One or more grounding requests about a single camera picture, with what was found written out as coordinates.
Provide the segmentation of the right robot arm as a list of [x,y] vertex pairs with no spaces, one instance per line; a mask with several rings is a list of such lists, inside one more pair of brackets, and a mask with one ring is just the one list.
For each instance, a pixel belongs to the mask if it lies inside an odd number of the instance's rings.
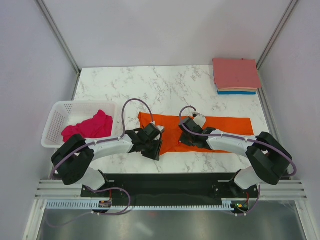
[[239,170],[229,184],[235,197],[261,183],[277,185],[292,163],[290,154],[268,132],[244,136],[223,132],[213,127],[202,128],[196,118],[186,117],[179,123],[180,142],[187,146],[210,151],[224,151],[245,157],[250,166]]

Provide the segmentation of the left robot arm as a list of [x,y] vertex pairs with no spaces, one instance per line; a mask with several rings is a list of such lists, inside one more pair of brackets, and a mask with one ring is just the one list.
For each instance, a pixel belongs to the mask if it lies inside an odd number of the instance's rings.
[[66,186],[81,184],[104,197],[110,191],[108,180],[90,164],[107,156],[131,153],[141,153],[145,158],[158,161],[164,131],[164,126],[152,122],[144,128],[126,130],[122,136],[93,139],[75,134],[51,157],[51,174],[57,172]]

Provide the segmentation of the orange t-shirt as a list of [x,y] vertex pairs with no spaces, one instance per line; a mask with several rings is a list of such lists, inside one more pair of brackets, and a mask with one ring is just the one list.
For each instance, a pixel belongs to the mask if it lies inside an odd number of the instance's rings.
[[[179,128],[179,117],[171,115],[161,115],[140,112],[138,114],[138,120],[140,127],[146,127],[151,120],[154,120],[157,126],[164,127],[164,133],[162,134],[162,147],[160,155],[166,153],[183,153],[183,152],[198,152],[198,153],[210,153],[211,150],[198,148],[196,146],[187,146],[179,142],[182,130]],[[237,117],[213,117],[207,116],[205,127],[213,127],[226,133],[252,136],[254,130],[251,120],[249,118],[237,118]]]

